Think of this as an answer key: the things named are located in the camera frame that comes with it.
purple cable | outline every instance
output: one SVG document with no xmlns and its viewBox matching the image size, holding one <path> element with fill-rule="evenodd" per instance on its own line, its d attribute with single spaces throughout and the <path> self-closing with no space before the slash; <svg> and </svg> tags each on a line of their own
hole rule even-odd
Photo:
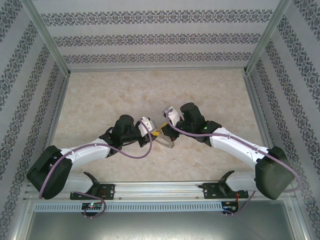
<svg viewBox="0 0 320 240">
<path fill-rule="evenodd" d="M 97 197 L 97 196 L 93 196 L 93 195 L 90 195 L 90 194 L 86 194 L 86 193 L 83 193 L 83 192 L 79 192 L 79 191 L 74 191 L 75 194 L 79 194 L 79 195 L 82 195 L 82 196 L 86 196 L 86 197 L 90 197 L 90 198 L 93 198 L 93 199 L 97 199 L 97 200 L 100 200 L 102 203 L 103 203 L 103 209 L 101 212 L 98 212 L 96 215 L 94 216 L 88 216 L 86 215 L 86 212 L 87 210 L 89 210 L 90 208 L 86 208 L 83 212 L 83 215 L 84 217 L 87 219 L 87 218 L 90 218 L 90 219 L 94 219 L 96 217 L 99 217 L 101 214 L 103 214 L 107 208 L 107 204 L 105 202 L 105 200 L 103 200 L 102 198 L 100 197 Z"/>
<path fill-rule="evenodd" d="M 234 137 L 234 136 L 230 136 L 228 134 L 222 134 L 222 133 L 204 133 L 204 134 L 194 134 L 194 133 L 189 133 L 183 130 L 180 130 L 179 128 L 173 126 L 173 124 L 170 122 L 169 119 L 169 113 L 171 113 L 173 111 L 173 109 L 169 109 L 169 111 L 166 113 L 165 118 L 166 121 L 168 122 L 168 124 L 170 125 L 170 127 L 172 127 L 174 130 L 176 130 L 179 133 L 182 133 L 186 136 L 190 136 L 190 137 L 212 137 L 212 136 L 216 136 L 216 137 L 225 137 L 225 138 L 231 138 L 233 140 L 236 140 L 237 142 L 245 145 L 246 147 L 266 156 L 267 158 L 272 159 L 273 161 L 275 161 L 276 163 L 280 164 L 281 166 L 283 166 L 284 168 L 286 168 L 287 170 L 289 170 L 296 178 L 296 180 L 298 181 L 298 185 L 293 188 L 293 189 L 288 189 L 288 190 L 284 190 L 284 193 L 293 193 L 295 191 L 297 191 L 300 187 L 301 187 L 301 178 L 299 177 L 299 175 L 291 168 L 289 167 L 287 164 L 284 164 L 282 161 L 280 161 L 279 159 L 276 159 L 275 157 L 269 155 L 268 153 L 265 153 L 263 151 L 260 151 L 258 148 L 251 146 L 250 144 L 246 143 L 245 141 L 242 141 L 241 139 Z"/>
<path fill-rule="evenodd" d="M 104 143 L 90 143 L 90 144 L 86 144 L 86 145 L 83 145 L 83 146 L 79 146 L 75 149 L 73 149 L 72 151 L 68 151 L 66 154 L 64 154 L 63 156 L 61 156 L 56 162 L 55 164 L 52 166 L 52 168 L 50 169 L 48 175 L 46 176 L 43 184 L 42 184 L 42 187 L 40 189 L 40 192 L 39 192 L 39 198 L 42 199 L 43 198 L 43 193 L 44 193 L 44 190 L 48 184 L 48 181 L 52 175 L 52 173 L 54 172 L 54 170 L 56 169 L 56 167 L 58 166 L 58 164 L 63 160 L 65 159 L 65 157 L 69 156 L 70 154 L 72 153 L 75 153 L 76 151 L 80 150 L 80 149 L 84 149 L 84 148 L 87 148 L 87 147 L 91 147 L 91 146 L 102 146 L 102 147 L 108 147 L 110 149 L 113 149 L 115 151 L 117 151 L 118 153 L 128 157 L 128 158 L 131 158 L 131 159 L 143 159 L 144 157 L 146 157 L 151 149 L 152 149 L 152 137 L 151 137 L 151 133 L 149 131 L 149 129 L 147 128 L 147 126 L 142 122 L 142 118 L 140 119 L 140 123 L 142 124 L 142 126 L 146 129 L 147 133 L 148 133 L 148 136 L 149 136 L 149 139 L 150 139 L 150 146 L 149 146 L 149 150 L 142 156 L 131 156 L 129 154 L 126 154 L 125 152 L 115 148 L 114 146 L 110 146 L 108 144 L 104 144 Z M 97 217 L 99 215 L 101 215 L 105 210 L 106 210 L 106 202 L 99 198 L 99 197 L 96 197 L 96 196 L 93 196 L 93 195 L 89 195 L 89 194 L 86 194 L 86 193 L 82 193 L 82 192 L 75 192 L 77 194 L 80 194 L 80 195 L 83 195 L 83 196 L 87 196 L 87 197 L 91 197 L 93 199 L 98 199 L 98 200 L 101 200 L 104 204 L 104 208 L 103 208 L 103 211 L 99 212 L 98 214 L 96 214 L 94 217 Z"/>
</svg>

